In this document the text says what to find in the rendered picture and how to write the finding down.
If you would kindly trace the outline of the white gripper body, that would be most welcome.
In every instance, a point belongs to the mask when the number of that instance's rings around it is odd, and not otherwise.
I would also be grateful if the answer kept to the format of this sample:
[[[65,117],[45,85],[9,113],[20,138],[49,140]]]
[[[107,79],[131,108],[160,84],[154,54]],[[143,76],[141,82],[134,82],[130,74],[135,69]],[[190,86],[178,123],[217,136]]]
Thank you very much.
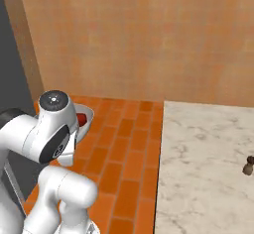
[[[79,129],[76,128],[75,131],[70,135],[65,149],[63,150],[62,154],[58,157],[58,162],[63,167],[71,167],[73,165],[73,156],[78,131]]]

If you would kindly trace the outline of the small brown mushroom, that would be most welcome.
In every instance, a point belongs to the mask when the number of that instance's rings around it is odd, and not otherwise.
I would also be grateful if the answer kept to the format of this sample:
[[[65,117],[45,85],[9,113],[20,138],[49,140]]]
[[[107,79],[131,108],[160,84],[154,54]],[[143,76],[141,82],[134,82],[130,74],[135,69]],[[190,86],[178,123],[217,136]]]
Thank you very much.
[[[253,173],[253,167],[254,167],[254,157],[253,156],[249,156],[247,158],[247,163],[246,165],[243,167],[242,172],[247,175],[247,176],[251,176]]]

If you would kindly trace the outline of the red meat piece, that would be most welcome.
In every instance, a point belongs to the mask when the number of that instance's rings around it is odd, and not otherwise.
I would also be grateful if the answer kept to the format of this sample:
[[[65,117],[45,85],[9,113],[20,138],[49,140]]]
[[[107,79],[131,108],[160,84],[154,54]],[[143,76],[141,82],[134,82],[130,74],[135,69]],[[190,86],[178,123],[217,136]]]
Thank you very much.
[[[77,113],[77,120],[80,127],[84,126],[87,123],[87,117],[83,113]]]

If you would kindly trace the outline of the white food container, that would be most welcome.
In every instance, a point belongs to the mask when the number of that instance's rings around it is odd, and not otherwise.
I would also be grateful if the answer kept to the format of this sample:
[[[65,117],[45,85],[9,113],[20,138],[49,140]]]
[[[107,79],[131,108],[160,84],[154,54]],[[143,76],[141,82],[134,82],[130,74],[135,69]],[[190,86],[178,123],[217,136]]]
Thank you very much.
[[[87,117],[87,123],[84,126],[80,127],[78,124],[79,131],[78,131],[76,141],[79,143],[85,137],[85,135],[90,129],[91,123],[93,121],[94,112],[91,108],[82,104],[74,104],[74,108],[75,108],[76,114],[83,113]]]

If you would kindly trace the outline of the dark grey fridge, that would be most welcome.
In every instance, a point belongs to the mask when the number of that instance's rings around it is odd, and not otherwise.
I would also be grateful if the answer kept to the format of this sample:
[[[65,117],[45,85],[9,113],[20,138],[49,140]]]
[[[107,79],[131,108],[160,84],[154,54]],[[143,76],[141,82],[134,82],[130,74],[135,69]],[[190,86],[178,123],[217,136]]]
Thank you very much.
[[[11,107],[19,107],[30,115],[36,115],[6,2],[0,0],[0,112]],[[13,152],[9,152],[7,160],[2,180],[25,216],[23,205],[37,184],[42,167]]]

